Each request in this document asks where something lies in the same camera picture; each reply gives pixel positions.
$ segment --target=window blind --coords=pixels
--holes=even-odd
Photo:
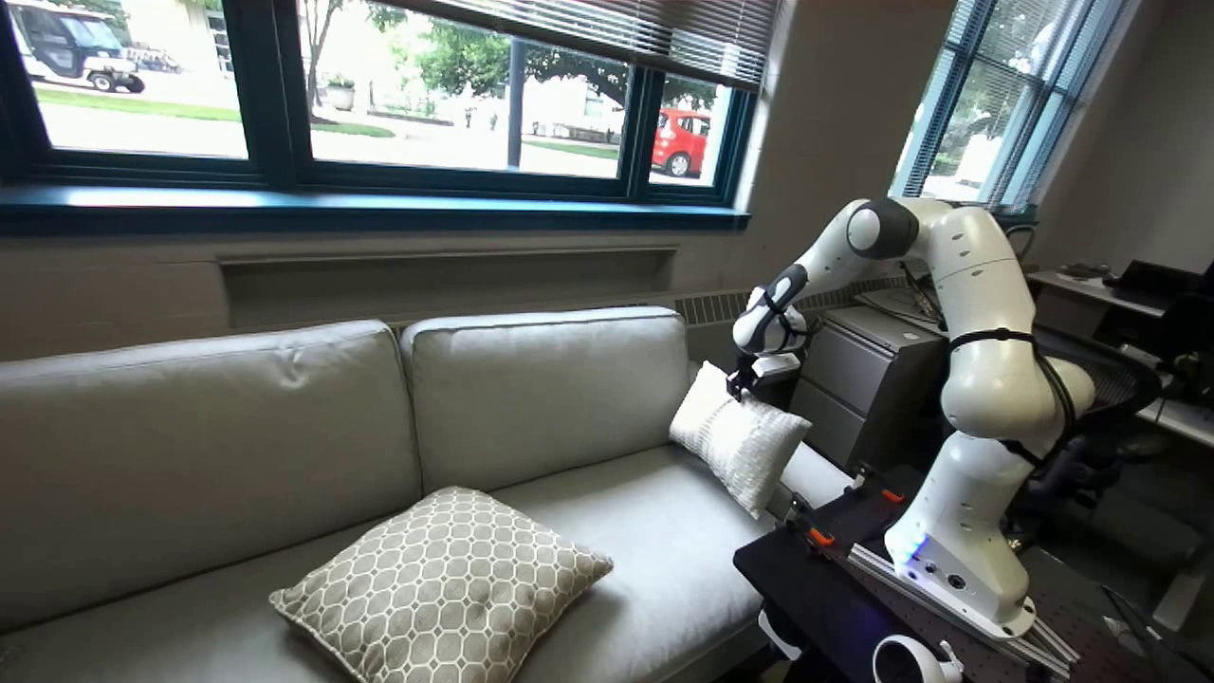
[[[715,83],[754,88],[787,0],[385,0]]]

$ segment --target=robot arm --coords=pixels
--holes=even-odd
[[[1036,626],[1030,574],[1003,535],[1003,517],[1075,413],[1094,404],[1094,380],[1049,360],[1032,342],[1032,294],[1012,245],[984,208],[941,202],[849,202],[823,234],[733,325],[739,367],[804,344],[802,294],[836,293],[879,259],[919,259],[948,325],[941,410],[957,428],[883,546],[893,575],[987,636]]]
[[[810,322],[793,307],[797,299],[839,293],[883,259],[919,259],[935,277],[953,350],[941,389],[944,417],[965,432],[1049,451],[1063,432],[1067,398],[1094,385],[1080,385],[1075,364],[1054,360],[1063,383],[1075,383],[1060,398],[1060,383],[1051,367],[1045,375],[1032,344],[1036,307],[1012,245],[989,213],[944,202],[849,202],[791,268],[753,293],[748,312],[733,322],[739,367],[729,389],[753,389],[754,360],[804,350]]]
[[[804,294],[839,293],[864,277],[879,259],[907,253],[919,237],[919,215],[887,196],[849,202],[823,234],[768,289],[754,289],[748,312],[733,322],[733,344],[739,350],[729,389],[745,398],[754,383],[754,360],[787,355],[804,344],[804,317],[793,307]]]

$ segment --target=window sill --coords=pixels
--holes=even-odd
[[[295,234],[295,232],[739,232],[723,206],[481,202],[165,186],[4,186],[0,234]]]

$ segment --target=computer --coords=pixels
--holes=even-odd
[[[1134,305],[1170,312],[1177,299],[1191,294],[1199,289],[1199,282],[1207,282],[1207,277],[1134,259],[1120,277],[1110,282],[1110,289],[1120,299],[1134,299]]]
[[[1207,267],[1207,272],[1203,272],[1203,282],[1199,282],[1194,294],[1214,299],[1214,262]]]

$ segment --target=couch cushion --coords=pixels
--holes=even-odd
[[[754,587],[733,551],[768,532],[682,451],[642,451],[496,497],[616,569],[539,641],[524,683],[709,680],[754,645]]]
[[[430,317],[406,331],[430,488],[496,488],[661,446],[691,383],[669,307]]]
[[[4,683],[346,683],[267,594],[336,556],[348,528],[0,636]]]
[[[417,497],[385,322],[0,364],[0,630]]]

